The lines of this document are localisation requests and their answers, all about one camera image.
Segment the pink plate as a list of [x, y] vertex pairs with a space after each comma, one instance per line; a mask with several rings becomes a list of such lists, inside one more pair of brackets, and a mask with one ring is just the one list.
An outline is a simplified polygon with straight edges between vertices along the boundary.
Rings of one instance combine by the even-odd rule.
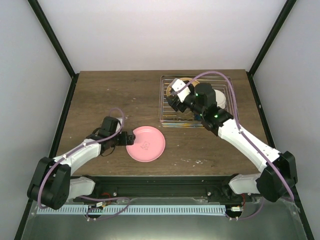
[[133, 145], [127, 145], [128, 155], [141, 163], [158, 159], [165, 150], [166, 140], [160, 130], [152, 126], [140, 126], [133, 130]]

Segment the white scalloped bowl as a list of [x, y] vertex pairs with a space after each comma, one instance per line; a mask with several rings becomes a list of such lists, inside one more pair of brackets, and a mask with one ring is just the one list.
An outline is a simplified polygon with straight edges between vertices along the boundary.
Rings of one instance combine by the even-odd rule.
[[227, 105], [227, 99], [226, 99], [225, 94], [217, 89], [215, 89], [214, 91], [215, 91], [215, 98], [216, 98], [217, 106], [222, 109], [225, 109], [226, 105]]

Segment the yellow plate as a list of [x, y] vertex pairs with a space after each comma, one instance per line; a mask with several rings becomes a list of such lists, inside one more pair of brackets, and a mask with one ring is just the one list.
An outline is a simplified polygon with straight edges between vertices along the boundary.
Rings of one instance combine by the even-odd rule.
[[[191, 82], [193, 79], [192, 79], [192, 78], [189, 78], [189, 77], [181, 77], [180, 80], [182, 80], [185, 84], [187, 84], [187, 83]], [[198, 85], [199, 83], [200, 83], [200, 82], [199, 82], [198, 80], [195, 80], [195, 81], [193, 81], [193, 82], [188, 86], [188, 88], [189, 88], [189, 90], [190, 90], [190, 92], [191, 92], [192, 94], [195, 93], [195, 86]], [[167, 96], [170, 96], [170, 95], [171, 95], [171, 90], [172, 90], [171, 85], [169, 85], [169, 86], [167, 87], [167, 89], [166, 89], [166, 95], [167, 95]]]

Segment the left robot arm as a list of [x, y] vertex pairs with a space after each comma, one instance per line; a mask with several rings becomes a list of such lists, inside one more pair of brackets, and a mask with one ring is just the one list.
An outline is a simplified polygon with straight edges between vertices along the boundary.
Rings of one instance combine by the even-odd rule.
[[72, 178], [85, 163], [106, 150], [131, 146], [136, 136], [132, 130], [123, 131], [123, 119], [106, 116], [100, 127], [92, 131], [78, 146], [54, 158], [39, 160], [27, 190], [27, 197], [40, 208], [58, 210], [68, 200], [85, 196], [97, 202], [102, 189], [89, 177]]

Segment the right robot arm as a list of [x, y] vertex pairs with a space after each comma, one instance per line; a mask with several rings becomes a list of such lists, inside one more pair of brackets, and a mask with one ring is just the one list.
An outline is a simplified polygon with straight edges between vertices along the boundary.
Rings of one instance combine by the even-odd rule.
[[179, 78], [169, 85], [166, 100], [176, 112], [190, 110], [200, 117], [210, 132], [233, 145], [258, 169], [257, 174], [236, 174], [222, 188], [223, 198], [229, 202], [240, 194], [260, 194], [276, 202], [298, 182], [296, 160], [292, 153], [281, 153], [244, 129], [224, 108], [218, 106], [216, 90], [210, 83], [192, 85]]

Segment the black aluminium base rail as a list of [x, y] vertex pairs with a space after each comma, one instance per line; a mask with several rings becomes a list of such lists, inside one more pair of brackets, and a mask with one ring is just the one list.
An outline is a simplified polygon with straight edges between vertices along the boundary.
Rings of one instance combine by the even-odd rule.
[[230, 176], [93, 176], [87, 197], [205, 198], [208, 202], [237, 203], [239, 194], [228, 190]]

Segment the left black frame post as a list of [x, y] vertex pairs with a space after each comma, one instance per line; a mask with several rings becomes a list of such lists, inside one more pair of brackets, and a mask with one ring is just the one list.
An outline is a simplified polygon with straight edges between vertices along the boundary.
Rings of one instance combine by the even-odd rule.
[[76, 77], [76, 73], [65, 53], [63, 50], [62, 45], [60, 44], [49, 20], [46, 17], [46, 14], [44, 13], [40, 3], [38, 0], [27, 0], [29, 3], [31, 9], [33, 10], [35, 16], [37, 17], [40, 25], [42, 26], [43, 30], [45, 31], [49, 41], [51, 42], [54, 50], [56, 51], [58, 57], [60, 58], [63, 66], [65, 67], [67, 73], [69, 76], [73, 79]]

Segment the black frame post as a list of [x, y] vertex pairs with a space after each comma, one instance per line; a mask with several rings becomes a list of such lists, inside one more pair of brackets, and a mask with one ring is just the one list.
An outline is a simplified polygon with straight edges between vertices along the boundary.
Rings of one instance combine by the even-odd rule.
[[258, 68], [260, 67], [262, 61], [264, 60], [267, 52], [269, 51], [270, 47], [272, 46], [274, 40], [276, 39], [278, 33], [280, 32], [283, 24], [285, 23], [287, 17], [291, 13], [292, 9], [294, 8], [297, 0], [286, 0], [280, 13], [278, 14], [271, 30], [269, 31], [261, 49], [259, 50], [250, 70], [247, 72], [250, 77], [253, 77], [257, 72]]
[[56, 51], [58, 57], [60, 58], [63, 66], [65, 67], [67, 73], [69, 76], [73, 79], [76, 77], [76, 73], [65, 53], [63, 50], [62, 45], [60, 44], [49, 20], [46, 17], [46, 14], [44, 13], [40, 3], [38, 0], [27, 0], [29, 3], [31, 9], [33, 10], [35, 16], [37, 17], [40, 25], [42, 26], [43, 30], [45, 31], [49, 41], [51, 42], [54, 50]]

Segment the right black frame post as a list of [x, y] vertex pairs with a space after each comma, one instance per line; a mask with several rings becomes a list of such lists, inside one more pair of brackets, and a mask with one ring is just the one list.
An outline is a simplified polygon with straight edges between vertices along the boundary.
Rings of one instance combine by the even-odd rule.
[[257, 72], [258, 68], [260, 67], [262, 61], [264, 60], [267, 52], [269, 51], [270, 47], [272, 46], [274, 40], [276, 39], [278, 33], [280, 32], [283, 24], [285, 23], [287, 17], [291, 13], [292, 9], [294, 8], [297, 0], [286, 0], [280, 13], [278, 14], [271, 30], [269, 31], [261, 49], [259, 50], [250, 70], [247, 72], [250, 77], [253, 77]]

